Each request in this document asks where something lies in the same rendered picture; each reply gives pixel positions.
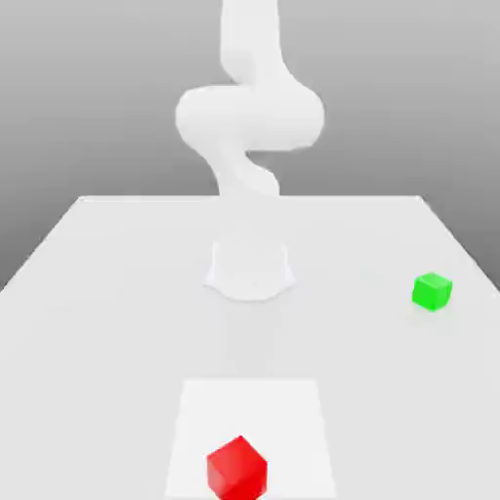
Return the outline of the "small green cube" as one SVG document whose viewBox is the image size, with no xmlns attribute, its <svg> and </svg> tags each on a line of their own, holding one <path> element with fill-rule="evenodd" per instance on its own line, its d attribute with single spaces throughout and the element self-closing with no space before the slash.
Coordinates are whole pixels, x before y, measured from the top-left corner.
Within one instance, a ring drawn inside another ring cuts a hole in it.
<svg viewBox="0 0 500 500">
<path fill-rule="evenodd" d="M 435 272 L 417 276 L 414 280 L 412 302 L 428 311 L 444 308 L 451 297 L 453 282 Z"/>
</svg>

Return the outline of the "small red cube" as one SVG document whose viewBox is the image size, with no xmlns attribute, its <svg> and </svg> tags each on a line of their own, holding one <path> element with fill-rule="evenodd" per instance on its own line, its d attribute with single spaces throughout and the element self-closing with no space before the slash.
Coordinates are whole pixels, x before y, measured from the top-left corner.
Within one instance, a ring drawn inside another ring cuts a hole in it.
<svg viewBox="0 0 500 500">
<path fill-rule="evenodd" d="M 219 500 L 258 500 L 268 490 L 268 462 L 243 436 L 210 453 L 206 471 Z"/>
</svg>

